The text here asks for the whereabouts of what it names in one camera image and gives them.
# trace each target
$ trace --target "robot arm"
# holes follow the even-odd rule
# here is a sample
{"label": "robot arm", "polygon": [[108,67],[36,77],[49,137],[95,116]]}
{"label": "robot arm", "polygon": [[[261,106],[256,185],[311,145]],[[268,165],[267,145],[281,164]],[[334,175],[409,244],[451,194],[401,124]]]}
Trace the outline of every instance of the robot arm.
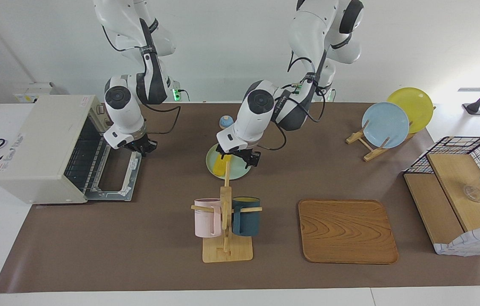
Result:
{"label": "robot arm", "polygon": [[123,55],[145,68],[143,73],[114,76],[108,81],[105,105],[114,124],[104,138],[114,149],[127,147],[145,156],[156,148],[156,142],[147,138],[139,103],[160,104],[168,97],[172,81],[158,56],[173,54],[176,47],[170,32],[151,14],[147,1],[94,0],[94,9],[104,30],[118,34],[115,44]]}
{"label": "robot arm", "polygon": [[300,91],[292,93],[267,80],[253,83],[236,122],[217,134],[218,151],[242,157],[246,167],[256,166],[261,153],[252,149],[270,122],[283,130],[302,127],[314,94],[332,83],[333,60],[349,64],[359,58],[360,45],[350,44],[350,40],[362,11],[359,0],[299,0],[289,29],[289,45],[306,69]]}

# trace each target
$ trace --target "white table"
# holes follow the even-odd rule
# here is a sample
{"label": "white table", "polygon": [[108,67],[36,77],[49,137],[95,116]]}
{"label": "white table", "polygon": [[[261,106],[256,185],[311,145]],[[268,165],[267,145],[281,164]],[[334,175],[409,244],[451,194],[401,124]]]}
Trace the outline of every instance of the white table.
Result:
{"label": "white table", "polygon": [[[32,105],[0,105],[0,138],[17,135]],[[480,117],[463,116],[457,105],[439,106],[428,130],[434,139],[455,134],[480,135]],[[0,188],[0,271],[30,206]],[[0,294],[0,305],[353,305],[417,306],[480,305],[480,286],[354,288],[316,290],[145,291],[145,292],[44,292]]]}

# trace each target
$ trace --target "white wall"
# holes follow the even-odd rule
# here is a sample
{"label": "white wall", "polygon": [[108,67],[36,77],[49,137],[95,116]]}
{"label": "white wall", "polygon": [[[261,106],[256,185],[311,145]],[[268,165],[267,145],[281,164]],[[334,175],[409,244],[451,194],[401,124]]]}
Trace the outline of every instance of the white wall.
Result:
{"label": "white wall", "polygon": [[[238,100],[254,81],[298,81],[301,65],[286,73],[287,29],[295,0],[153,1],[161,25],[176,37],[164,58],[170,75],[193,100]],[[435,102],[480,64],[480,0],[365,0],[355,35],[363,54],[338,66],[337,100],[381,101],[415,86]],[[91,0],[0,0],[0,37],[36,81],[63,93],[98,94],[114,74],[141,68],[113,51]],[[29,78],[0,58],[0,102],[11,83]]]}

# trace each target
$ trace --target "mug handle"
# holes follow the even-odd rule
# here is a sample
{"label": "mug handle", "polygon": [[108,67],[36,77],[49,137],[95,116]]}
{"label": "mug handle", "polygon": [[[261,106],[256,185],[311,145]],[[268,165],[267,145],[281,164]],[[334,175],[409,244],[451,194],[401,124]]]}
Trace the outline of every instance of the mug handle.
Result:
{"label": "mug handle", "polygon": [[234,207],[234,227],[232,229],[233,232],[237,232],[238,235],[242,234],[240,231],[240,210],[242,207],[240,205],[236,205]]}
{"label": "mug handle", "polygon": [[211,231],[211,236],[215,236],[215,232],[216,232],[215,229],[221,228],[221,208],[220,207],[212,207],[212,208],[213,208],[213,230]]}

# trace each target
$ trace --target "dark teal mug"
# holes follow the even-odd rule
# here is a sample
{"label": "dark teal mug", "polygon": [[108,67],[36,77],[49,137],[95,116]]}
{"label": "dark teal mug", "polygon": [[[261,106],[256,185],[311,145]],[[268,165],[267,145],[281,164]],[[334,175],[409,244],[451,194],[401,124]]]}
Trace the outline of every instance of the dark teal mug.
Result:
{"label": "dark teal mug", "polygon": [[253,196],[237,196],[232,199],[232,232],[238,236],[256,236],[259,234],[261,212],[240,212],[242,208],[259,207],[261,199]]}

